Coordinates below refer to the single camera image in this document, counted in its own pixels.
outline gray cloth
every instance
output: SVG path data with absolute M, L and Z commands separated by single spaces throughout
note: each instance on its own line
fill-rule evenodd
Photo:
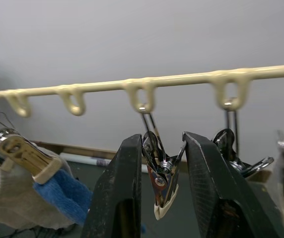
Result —
M 44 148 L 40 150 L 56 155 Z M 71 174 L 64 160 L 63 169 Z M 15 229 L 36 225 L 59 229 L 73 224 L 36 193 L 33 182 L 31 174 L 20 165 L 15 164 L 10 172 L 0 170 L 0 223 Z

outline blue towel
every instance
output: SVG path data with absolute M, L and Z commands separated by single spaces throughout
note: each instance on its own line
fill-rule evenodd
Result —
M 83 226 L 93 195 L 84 184 L 66 171 L 59 170 L 47 183 L 35 182 L 33 187 L 45 201 L 71 221 Z

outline drying rack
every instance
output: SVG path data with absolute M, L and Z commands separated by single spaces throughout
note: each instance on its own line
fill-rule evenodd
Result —
M 70 84 L 56 87 L 4 90 L 0 91 L 0 98 L 6 98 L 10 106 L 21 117 L 29 117 L 31 115 L 31 105 L 28 102 L 28 97 L 57 94 L 61 97 L 70 113 L 80 116 L 86 110 L 83 99 L 84 93 L 125 90 L 134 109 L 139 113 L 145 114 L 150 113 L 154 109 L 154 90 L 157 87 L 210 83 L 214 87 L 219 107 L 228 111 L 235 111 L 246 102 L 249 84 L 252 80 L 283 77 L 284 65 L 278 65 L 162 77 L 131 78 L 98 83 Z M 225 88 L 228 83 L 237 85 L 237 97 L 232 99 L 226 97 Z M 144 104 L 139 102 L 138 99 L 138 90 L 140 89 L 146 92 L 147 102 Z M 75 98 L 77 105 L 71 101 L 71 96 Z

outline fabric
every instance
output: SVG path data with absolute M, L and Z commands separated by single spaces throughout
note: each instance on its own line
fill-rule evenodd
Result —
M 59 170 L 47 183 L 34 183 L 34 189 L 70 220 L 83 226 L 93 192 L 84 184 Z
M 39 148 L 44 153 L 54 152 Z M 72 177 L 70 167 L 63 160 L 62 171 Z M 59 229 L 73 224 L 55 206 L 47 203 L 33 188 L 31 174 L 15 164 L 10 172 L 0 170 L 0 223 L 15 229 L 36 225 Z

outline gray wall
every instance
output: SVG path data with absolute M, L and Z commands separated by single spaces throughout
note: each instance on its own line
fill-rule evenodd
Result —
M 0 0 L 0 89 L 284 64 L 283 0 Z M 86 94 L 75 117 L 58 96 L 30 98 L 31 118 L 9 113 L 33 140 L 116 150 L 143 133 L 124 91 Z M 210 85 L 159 88 L 156 118 L 171 154 L 182 131 L 224 126 Z M 251 85 L 239 112 L 241 158 L 275 156 L 284 130 L 284 79 Z

